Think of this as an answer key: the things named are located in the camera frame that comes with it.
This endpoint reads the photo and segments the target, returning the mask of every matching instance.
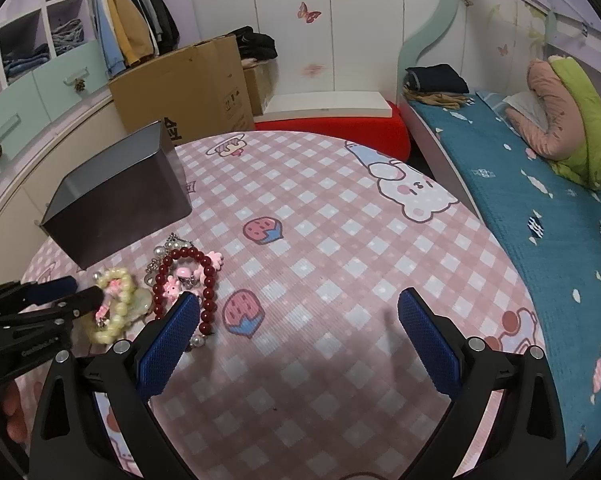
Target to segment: pink and white tablecloth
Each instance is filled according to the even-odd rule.
[[[215,334],[183,355],[152,400],[201,480],[397,479],[449,402],[399,323],[408,286],[466,336],[506,351],[544,347],[527,290],[496,239],[406,164],[293,132],[213,137],[178,153],[190,216],[87,272],[48,240],[24,280],[74,274],[87,286],[94,270],[125,266],[143,285],[152,249],[170,232],[223,253]],[[266,238],[245,228],[260,218],[276,225]],[[264,311],[246,335],[228,330],[224,309],[239,290]],[[20,380],[30,427],[45,373]],[[133,470],[106,405],[103,415]]]

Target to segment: drawer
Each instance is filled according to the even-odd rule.
[[[40,100],[33,73],[0,93],[0,172],[44,127],[49,115]]]
[[[0,284],[20,280],[47,239],[35,224],[41,218],[22,188],[0,212]]]
[[[98,41],[76,47],[34,70],[40,97],[52,121],[107,84],[107,68]],[[78,91],[76,80],[85,88]]]
[[[126,135],[112,102],[65,137],[23,183],[27,195],[41,214],[47,210],[47,204],[66,174]]]

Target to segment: green drawer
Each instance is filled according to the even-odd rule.
[[[33,73],[0,93],[0,172],[45,126],[50,118],[40,100]]]
[[[52,121],[91,92],[107,84],[107,68],[98,41],[85,43],[34,70],[40,97]],[[82,80],[85,88],[75,88]]]

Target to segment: red beaded bracelet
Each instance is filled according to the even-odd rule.
[[[205,256],[205,254],[196,247],[173,249],[168,256],[163,258],[162,264],[158,267],[158,274],[154,279],[154,286],[152,287],[152,291],[154,292],[154,314],[156,314],[156,319],[160,319],[165,314],[163,285],[167,283],[167,276],[169,275],[174,261],[185,260],[188,258],[193,258],[198,264],[203,266],[203,273],[205,275],[203,285],[205,288],[202,291],[203,311],[200,313],[200,320],[202,323],[198,326],[198,330],[201,334],[207,336],[212,333],[212,323],[215,318],[214,312],[216,311],[216,303],[214,302],[216,296],[216,293],[214,292],[214,286],[216,285],[216,269],[212,266],[212,259],[209,256]]]

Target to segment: brown folded clothes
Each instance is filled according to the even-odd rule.
[[[450,110],[460,110],[469,100],[463,94],[412,92],[403,88],[403,95],[408,101],[418,101],[424,105],[442,106]]]

